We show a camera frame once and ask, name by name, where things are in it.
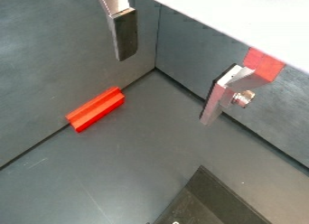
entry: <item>screw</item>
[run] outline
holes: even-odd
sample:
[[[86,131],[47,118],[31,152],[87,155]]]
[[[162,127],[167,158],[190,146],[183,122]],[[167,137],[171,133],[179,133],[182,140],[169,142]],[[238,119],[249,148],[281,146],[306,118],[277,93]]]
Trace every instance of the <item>screw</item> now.
[[[250,90],[236,93],[231,103],[240,105],[242,108],[246,108],[253,101],[254,95],[254,92]]]

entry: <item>gray floor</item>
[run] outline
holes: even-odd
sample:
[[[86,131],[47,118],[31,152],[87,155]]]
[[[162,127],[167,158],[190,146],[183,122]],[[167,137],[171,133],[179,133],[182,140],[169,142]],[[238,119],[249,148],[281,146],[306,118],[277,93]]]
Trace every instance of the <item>gray floor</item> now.
[[[0,172],[1,224],[154,222],[202,164],[273,223],[308,224],[309,178],[153,72],[83,133],[71,127]]]

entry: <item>gray wall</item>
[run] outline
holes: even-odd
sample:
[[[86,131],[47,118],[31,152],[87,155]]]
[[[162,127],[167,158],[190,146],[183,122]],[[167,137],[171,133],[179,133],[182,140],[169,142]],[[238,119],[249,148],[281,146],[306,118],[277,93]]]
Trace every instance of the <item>gray wall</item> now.
[[[67,124],[64,115],[155,65],[159,5],[139,11],[139,50],[118,62],[98,0],[0,0],[0,166]]]
[[[206,98],[213,80],[242,65],[249,47],[167,7],[162,8],[155,66]],[[253,104],[226,113],[309,166],[309,76],[288,66],[276,82],[254,89]]]

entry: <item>red block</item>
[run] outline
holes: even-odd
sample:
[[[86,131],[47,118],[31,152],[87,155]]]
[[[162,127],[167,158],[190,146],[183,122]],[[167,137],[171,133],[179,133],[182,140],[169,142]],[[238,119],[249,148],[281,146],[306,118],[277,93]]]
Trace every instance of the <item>red block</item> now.
[[[269,55],[250,48],[244,59],[244,65],[254,70],[254,75],[266,82],[273,82],[285,67],[282,61],[276,60]]]
[[[95,121],[124,103],[124,95],[118,87],[110,88],[102,95],[66,115],[75,131],[82,132]]]

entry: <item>white surface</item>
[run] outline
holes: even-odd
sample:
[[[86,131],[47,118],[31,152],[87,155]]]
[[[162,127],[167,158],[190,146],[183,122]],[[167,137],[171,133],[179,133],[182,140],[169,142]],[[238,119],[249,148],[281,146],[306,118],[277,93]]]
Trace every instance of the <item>white surface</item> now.
[[[309,73],[309,0],[155,0]]]

